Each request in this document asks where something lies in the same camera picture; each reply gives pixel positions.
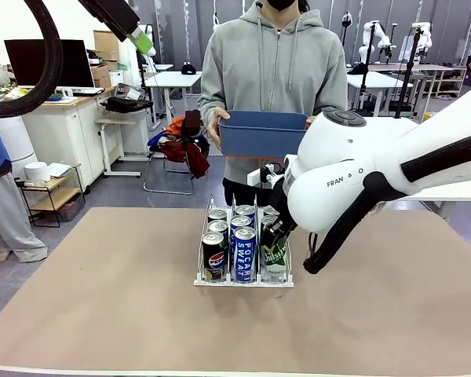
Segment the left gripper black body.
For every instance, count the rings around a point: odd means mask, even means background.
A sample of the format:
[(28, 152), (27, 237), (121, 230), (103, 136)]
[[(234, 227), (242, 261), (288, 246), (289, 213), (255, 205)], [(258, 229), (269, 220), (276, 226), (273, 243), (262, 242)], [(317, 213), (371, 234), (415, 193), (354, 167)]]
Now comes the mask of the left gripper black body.
[(134, 20), (134, 11), (124, 0), (79, 0), (101, 22), (124, 23)]

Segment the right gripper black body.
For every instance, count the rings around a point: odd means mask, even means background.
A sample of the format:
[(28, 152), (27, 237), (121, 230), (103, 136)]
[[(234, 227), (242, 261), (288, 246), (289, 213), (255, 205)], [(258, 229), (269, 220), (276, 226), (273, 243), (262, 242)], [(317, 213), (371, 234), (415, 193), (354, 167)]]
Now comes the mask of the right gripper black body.
[(277, 221), (281, 232), (292, 232), (297, 228), (297, 224), (290, 215), (287, 195), (283, 189), (282, 182), (276, 182), (269, 194), (269, 204), (279, 212)]

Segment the person right hand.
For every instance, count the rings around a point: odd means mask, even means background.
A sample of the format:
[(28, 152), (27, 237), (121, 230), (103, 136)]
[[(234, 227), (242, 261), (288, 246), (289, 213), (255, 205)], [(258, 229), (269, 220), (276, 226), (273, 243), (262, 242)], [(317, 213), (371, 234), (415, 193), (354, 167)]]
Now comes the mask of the person right hand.
[(206, 127), (207, 133), (211, 141), (215, 144), (217, 149), (221, 150), (221, 138), (219, 133), (219, 122), (230, 119), (230, 115), (220, 107), (216, 107), (213, 111), (213, 117)]

